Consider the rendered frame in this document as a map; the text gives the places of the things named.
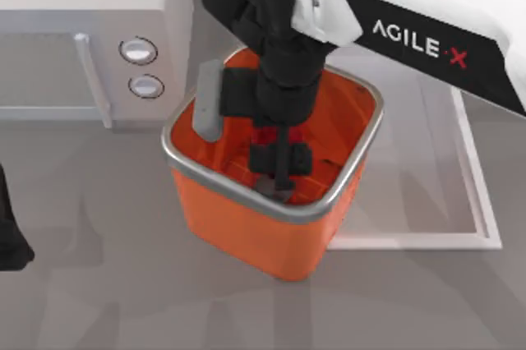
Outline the small dark grey object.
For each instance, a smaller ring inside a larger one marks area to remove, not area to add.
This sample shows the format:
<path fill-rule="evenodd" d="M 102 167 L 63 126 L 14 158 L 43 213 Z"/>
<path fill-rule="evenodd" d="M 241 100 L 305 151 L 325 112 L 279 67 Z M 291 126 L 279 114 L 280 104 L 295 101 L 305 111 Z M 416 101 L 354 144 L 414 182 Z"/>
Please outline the small dark grey object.
<path fill-rule="evenodd" d="M 260 176 L 256 179 L 254 189 L 267 198 L 275 199 L 277 197 L 275 180 L 272 177 Z"/>

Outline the orange bin with metal rim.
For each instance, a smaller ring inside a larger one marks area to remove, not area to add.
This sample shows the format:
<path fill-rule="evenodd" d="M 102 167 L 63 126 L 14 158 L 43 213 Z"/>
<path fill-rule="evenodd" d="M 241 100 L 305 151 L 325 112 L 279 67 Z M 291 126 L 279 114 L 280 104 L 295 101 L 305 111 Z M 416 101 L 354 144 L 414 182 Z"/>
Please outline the orange bin with metal rim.
<path fill-rule="evenodd" d="M 224 69 L 257 69 L 259 59 L 240 48 L 220 61 Z M 380 91 L 338 68 L 325 68 L 314 112 L 301 127 L 314 155 L 312 173 L 295 178 L 289 201 L 254 189 L 260 176 L 248 167 L 250 120 L 224 120 L 222 136 L 214 143 L 194 132 L 195 95 L 196 85 L 161 134 L 187 226 L 264 273 L 288 281 L 307 278 L 358 190 L 384 114 Z"/>

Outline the pale grey rounded box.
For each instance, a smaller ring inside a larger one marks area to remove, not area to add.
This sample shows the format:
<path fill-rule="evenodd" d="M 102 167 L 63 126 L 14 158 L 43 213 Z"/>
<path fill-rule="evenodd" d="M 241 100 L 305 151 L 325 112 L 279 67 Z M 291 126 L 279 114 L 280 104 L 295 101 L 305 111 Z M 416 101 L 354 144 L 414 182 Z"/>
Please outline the pale grey rounded box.
<path fill-rule="evenodd" d="M 203 140 L 214 143 L 223 132 L 219 113 L 224 64 L 220 60 L 203 62 L 198 70 L 192 128 Z"/>

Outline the small microwave knob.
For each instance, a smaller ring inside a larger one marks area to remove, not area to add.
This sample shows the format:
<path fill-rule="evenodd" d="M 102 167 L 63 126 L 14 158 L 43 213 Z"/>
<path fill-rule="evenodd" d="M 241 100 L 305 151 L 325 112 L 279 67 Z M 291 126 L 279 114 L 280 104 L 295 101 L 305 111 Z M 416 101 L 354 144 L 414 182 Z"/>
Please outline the small microwave knob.
<path fill-rule="evenodd" d="M 164 83 L 151 74 L 132 77 L 128 81 L 128 89 L 140 99 L 157 99 L 164 93 Z"/>

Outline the large microwave knob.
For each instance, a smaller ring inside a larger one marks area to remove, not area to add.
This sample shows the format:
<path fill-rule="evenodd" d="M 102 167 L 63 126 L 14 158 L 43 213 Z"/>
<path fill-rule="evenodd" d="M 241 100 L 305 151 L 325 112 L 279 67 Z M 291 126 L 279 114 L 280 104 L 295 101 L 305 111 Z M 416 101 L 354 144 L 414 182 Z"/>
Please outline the large microwave knob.
<path fill-rule="evenodd" d="M 139 36 L 122 41 L 118 46 L 118 51 L 125 61 L 138 66 L 148 65 L 158 57 L 158 49 L 155 44 Z"/>

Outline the pale microwave oven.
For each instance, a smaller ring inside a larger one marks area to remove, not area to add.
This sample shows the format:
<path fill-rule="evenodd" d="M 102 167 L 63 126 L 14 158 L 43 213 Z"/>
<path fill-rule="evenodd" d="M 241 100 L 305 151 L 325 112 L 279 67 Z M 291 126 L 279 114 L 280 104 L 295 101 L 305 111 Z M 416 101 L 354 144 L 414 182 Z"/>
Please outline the pale microwave oven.
<path fill-rule="evenodd" d="M 193 10 L 193 0 L 0 0 L 0 33 L 92 35 L 112 128 L 147 127 L 162 123 L 185 94 Z M 138 66 L 121 57 L 119 44 L 136 36 L 155 44 L 154 62 Z M 128 89 L 132 77 L 144 74 L 164 83 L 157 99 L 140 99 Z"/>

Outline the microwave door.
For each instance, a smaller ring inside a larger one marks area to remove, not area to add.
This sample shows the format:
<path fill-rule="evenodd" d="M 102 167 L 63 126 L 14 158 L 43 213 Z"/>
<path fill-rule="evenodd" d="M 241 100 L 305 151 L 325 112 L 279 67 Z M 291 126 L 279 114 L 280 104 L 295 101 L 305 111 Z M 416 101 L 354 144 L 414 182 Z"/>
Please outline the microwave door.
<path fill-rule="evenodd" d="M 0 33 L 0 119 L 102 121 L 77 55 L 77 33 Z M 96 66 L 96 40 L 88 35 Z"/>

